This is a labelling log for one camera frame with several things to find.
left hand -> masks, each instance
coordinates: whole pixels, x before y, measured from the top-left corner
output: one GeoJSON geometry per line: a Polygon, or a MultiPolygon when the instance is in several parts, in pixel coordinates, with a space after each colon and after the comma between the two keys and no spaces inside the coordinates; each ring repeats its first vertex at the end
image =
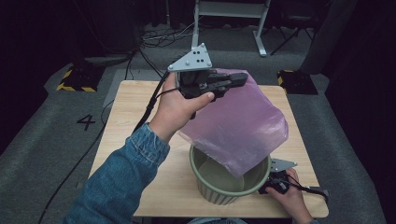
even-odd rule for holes
{"type": "MultiPolygon", "coordinates": [[[[163,91],[174,89],[176,81],[176,74],[169,74],[163,83],[163,91]]],[[[163,141],[168,143],[177,130],[187,124],[194,112],[204,108],[214,98],[214,93],[208,92],[197,98],[187,100],[179,90],[169,91],[161,96],[157,113],[148,126],[163,141]]]]}

green bucket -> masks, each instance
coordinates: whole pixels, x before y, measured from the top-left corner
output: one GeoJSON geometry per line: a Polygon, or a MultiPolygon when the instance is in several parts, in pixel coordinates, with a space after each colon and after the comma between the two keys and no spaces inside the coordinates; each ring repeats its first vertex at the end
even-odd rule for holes
{"type": "Polygon", "coordinates": [[[190,148],[190,164],[202,196],[211,203],[224,205],[261,188],[270,173],[271,158],[266,157],[239,179],[193,146],[190,148]]]}

plastic bag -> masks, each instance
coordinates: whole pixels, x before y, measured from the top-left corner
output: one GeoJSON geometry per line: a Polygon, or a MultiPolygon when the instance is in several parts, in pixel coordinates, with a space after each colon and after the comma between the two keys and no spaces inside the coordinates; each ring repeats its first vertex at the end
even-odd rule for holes
{"type": "Polygon", "coordinates": [[[246,73],[247,83],[198,111],[178,134],[240,178],[288,139],[289,127],[248,71],[217,70],[246,73]]]}

wooden table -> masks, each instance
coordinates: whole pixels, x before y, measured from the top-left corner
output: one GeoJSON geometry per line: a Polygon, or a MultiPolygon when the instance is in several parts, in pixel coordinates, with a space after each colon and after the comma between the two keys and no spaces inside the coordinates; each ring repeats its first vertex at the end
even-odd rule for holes
{"type": "MultiPolygon", "coordinates": [[[[123,146],[146,110],[156,81],[122,81],[93,162],[90,175],[103,164],[112,151],[123,146]]],[[[285,92],[278,86],[260,86],[274,106],[285,115],[289,124],[289,139],[277,148],[273,158],[296,161],[300,183],[318,186],[285,92]]],[[[170,142],[171,150],[160,166],[154,181],[144,190],[137,217],[289,217],[280,204],[269,195],[258,192],[239,198],[229,205],[208,202],[199,193],[189,161],[190,144],[178,134],[170,142]]],[[[329,214],[322,196],[304,193],[306,205],[313,217],[329,214]]]]}

jacket sleeve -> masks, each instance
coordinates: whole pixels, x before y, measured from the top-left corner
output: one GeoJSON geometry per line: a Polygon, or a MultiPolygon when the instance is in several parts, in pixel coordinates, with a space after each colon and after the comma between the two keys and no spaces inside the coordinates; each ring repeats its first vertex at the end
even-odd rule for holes
{"type": "Polygon", "coordinates": [[[169,148],[143,125],[88,179],[62,223],[131,223],[169,148]]]}

